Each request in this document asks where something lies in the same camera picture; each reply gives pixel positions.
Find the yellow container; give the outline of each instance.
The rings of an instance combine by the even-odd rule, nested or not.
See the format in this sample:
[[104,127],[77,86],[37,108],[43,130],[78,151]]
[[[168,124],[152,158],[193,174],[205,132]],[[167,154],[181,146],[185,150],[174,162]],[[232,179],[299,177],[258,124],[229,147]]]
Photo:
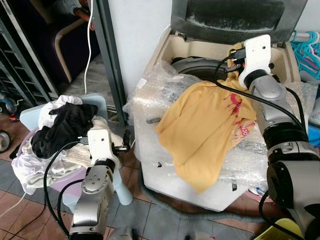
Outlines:
[[[300,237],[302,236],[299,226],[289,218],[281,218],[275,222],[279,226],[288,229],[289,231],[297,234]],[[283,231],[271,226],[254,240],[296,240],[295,237],[290,236]]]

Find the person's arm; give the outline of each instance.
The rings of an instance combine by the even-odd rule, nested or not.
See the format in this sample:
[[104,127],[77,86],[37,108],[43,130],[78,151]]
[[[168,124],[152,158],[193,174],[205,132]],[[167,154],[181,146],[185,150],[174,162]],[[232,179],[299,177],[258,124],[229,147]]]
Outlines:
[[[78,16],[78,17],[81,18],[82,20],[84,20],[84,21],[86,21],[86,22],[89,22],[90,16],[89,16],[87,13],[83,12],[83,11],[81,10],[81,8],[76,7],[75,9],[73,9],[73,13],[74,13],[74,15]],[[91,24],[90,24],[90,29],[91,29],[92,31],[95,30],[94,24],[93,24],[92,22],[91,22]]]

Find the washing machine lid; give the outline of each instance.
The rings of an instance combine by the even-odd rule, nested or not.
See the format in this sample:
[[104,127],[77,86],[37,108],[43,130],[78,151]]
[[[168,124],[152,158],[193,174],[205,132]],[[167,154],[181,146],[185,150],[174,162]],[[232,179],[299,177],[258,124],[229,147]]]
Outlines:
[[307,0],[173,0],[171,28],[187,38],[235,44],[263,34],[287,42]]

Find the white wall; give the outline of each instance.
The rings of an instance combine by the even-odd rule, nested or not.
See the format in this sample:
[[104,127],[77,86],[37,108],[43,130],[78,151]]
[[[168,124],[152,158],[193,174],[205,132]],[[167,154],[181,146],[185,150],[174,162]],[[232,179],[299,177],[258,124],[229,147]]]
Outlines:
[[172,0],[109,0],[123,84],[130,94],[141,78],[163,30]]
[[295,29],[320,33],[320,0],[308,0]]

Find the hose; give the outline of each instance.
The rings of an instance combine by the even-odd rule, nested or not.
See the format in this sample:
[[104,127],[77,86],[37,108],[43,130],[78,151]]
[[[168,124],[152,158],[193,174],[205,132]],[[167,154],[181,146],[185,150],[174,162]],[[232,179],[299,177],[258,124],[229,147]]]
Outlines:
[[148,189],[144,184],[144,176],[142,173],[142,168],[140,166],[139,168],[139,174],[138,174],[138,184],[140,187],[140,190],[143,194],[145,194],[153,203],[157,204],[159,207],[168,210],[173,215],[183,219],[183,220],[221,220],[221,219],[235,219],[242,222],[252,222],[252,223],[265,223],[265,220],[263,220],[259,216],[246,216],[246,215],[240,215],[233,212],[209,212],[209,213],[190,213],[190,212],[184,212],[179,211],[175,209],[170,204],[163,202],[159,200],[155,196],[155,192]]

